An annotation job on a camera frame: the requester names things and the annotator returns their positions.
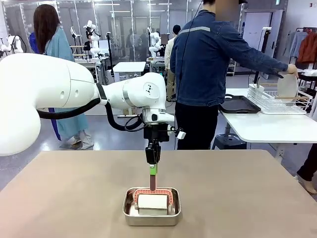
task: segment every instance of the reflective stripe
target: reflective stripe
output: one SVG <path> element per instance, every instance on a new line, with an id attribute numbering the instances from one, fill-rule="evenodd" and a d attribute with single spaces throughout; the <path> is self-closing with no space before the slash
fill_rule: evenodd
<path id="1" fill-rule="evenodd" d="M 199 27 L 194 27 L 190 29 L 190 32 L 192 31 L 209 31 L 210 32 L 210 28 L 206 27 L 206 26 L 199 26 Z M 189 29 L 186 30 L 182 30 L 180 33 L 178 33 L 178 35 L 182 34 L 182 33 L 186 33 L 189 32 Z"/>
<path id="2" fill-rule="evenodd" d="M 126 85 L 127 85 L 128 82 L 126 82 L 124 85 L 123 85 L 123 89 L 122 89 L 122 93 L 123 93 L 123 97 L 124 97 L 124 100 L 125 102 L 131 106 L 131 107 L 135 107 L 135 105 L 131 102 L 130 98 L 129 98 L 129 94 L 128 94 L 128 90 L 126 89 Z"/>

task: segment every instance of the hand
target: hand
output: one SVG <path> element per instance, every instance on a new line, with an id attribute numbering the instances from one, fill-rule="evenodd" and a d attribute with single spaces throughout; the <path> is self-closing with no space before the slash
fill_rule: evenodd
<path id="1" fill-rule="evenodd" d="M 298 72 L 297 72 L 297 68 L 296 68 L 296 66 L 295 66 L 294 64 L 289 64 L 289 65 L 288 65 L 287 73 L 289 73 L 289 74 L 295 74 L 295 76 L 296 76 L 297 78 L 299 78 Z"/>

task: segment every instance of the rectangular metal container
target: rectangular metal container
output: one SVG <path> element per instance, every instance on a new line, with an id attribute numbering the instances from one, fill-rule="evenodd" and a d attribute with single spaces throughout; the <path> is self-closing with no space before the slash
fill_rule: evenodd
<path id="1" fill-rule="evenodd" d="M 123 214 L 125 220 L 129 226 L 150 226 L 150 227 L 166 227 L 166 226 L 176 226 L 182 217 L 181 205 L 179 199 L 179 193 L 175 188 L 171 187 L 160 187 L 163 189 L 170 189 L 173 194 L 175 215 L 166 216 L 139 216 L 130 215 L 131 205 L 133 205 L 134 191 L 137 189 L 148 189 L 148 187 L 133 187 L 127 190 L 123 203 Z"/>

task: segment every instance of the black stool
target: black stool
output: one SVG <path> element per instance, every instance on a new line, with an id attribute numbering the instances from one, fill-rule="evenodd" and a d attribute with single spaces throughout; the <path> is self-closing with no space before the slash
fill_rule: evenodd
<path id="1" fill-rule="evenodd" d="M 236 134 L 217 135 L 214 139 L 212 149 L 218 147 L 219 150 L 246 150 L 247 143 L 241 140 Z"/>

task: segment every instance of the long brown hair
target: long brown hair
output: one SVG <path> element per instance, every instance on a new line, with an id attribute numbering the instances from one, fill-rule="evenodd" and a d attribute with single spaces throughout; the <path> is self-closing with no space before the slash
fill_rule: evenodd
<path id="1" fill-rule="evenodd" d="M 58 14 L 52 5 L 43 4 L 35 9 L 34 32 L 39 52 L 45 52 L 46 43 L 52 39 L 60 24 Z"/>

